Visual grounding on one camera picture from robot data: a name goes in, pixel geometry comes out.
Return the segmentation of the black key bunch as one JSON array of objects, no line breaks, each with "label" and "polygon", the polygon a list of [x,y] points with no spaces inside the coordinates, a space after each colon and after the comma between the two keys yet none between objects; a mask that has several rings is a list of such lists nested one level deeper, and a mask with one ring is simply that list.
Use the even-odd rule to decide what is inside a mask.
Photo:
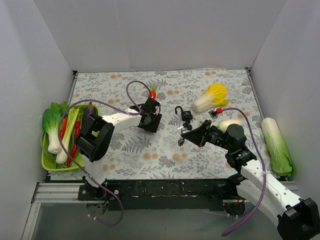
[{"label": "black key bunch", "polygon": [[193,129],[190,121],[185,121],[182,126],[180,126],[177,130],[178,131],[191,131]]}]

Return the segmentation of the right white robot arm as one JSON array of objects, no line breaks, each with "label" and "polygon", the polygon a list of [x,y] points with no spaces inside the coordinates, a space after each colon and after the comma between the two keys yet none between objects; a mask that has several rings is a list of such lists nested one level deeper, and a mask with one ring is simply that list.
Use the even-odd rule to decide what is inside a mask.
[{"label": "right white robot arm", "polygon": [[293,193],[263,170],[263,164],[245,145],[247,137],[241,125],[233,123],[221,131],[206,120],[181,137],[198,147],[210,143],[227,151],[226,160],[240,177],[226,186],[227,195],[250,201],[272,221],[282,239],[310,240],[320,233],[317,204]]}]

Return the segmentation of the black padlock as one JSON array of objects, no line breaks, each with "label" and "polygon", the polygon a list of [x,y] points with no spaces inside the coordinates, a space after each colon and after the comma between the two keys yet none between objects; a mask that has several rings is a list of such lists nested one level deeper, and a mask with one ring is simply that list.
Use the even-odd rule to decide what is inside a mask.
[{"label": "black padlock", "polygon": [[189,124],[191,122],[191,120],[193,119],[193,115],[192,115],[191,111],[190,110],[184,111],[181,106],[176,106],[174,109],[176,115],[178,114],[178,109],[180,109],[182,121]]}]

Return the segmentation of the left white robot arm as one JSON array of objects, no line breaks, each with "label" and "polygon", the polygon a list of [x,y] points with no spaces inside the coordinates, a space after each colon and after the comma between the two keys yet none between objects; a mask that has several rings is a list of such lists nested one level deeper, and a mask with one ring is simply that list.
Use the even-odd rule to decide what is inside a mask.
[{"label": "left white robot arm", "polygon": [[102,158],[108,151],[112,136],[131,127],[156,133],[162,118],[160,110],[161,103],[149,97],[145,103],[131,106],[124,112],[103,116],[91,113],[84,120],[75,143],[83,156],[86,191],[95,200],[103,199],[107,193],[103,185],[107,179]]}]

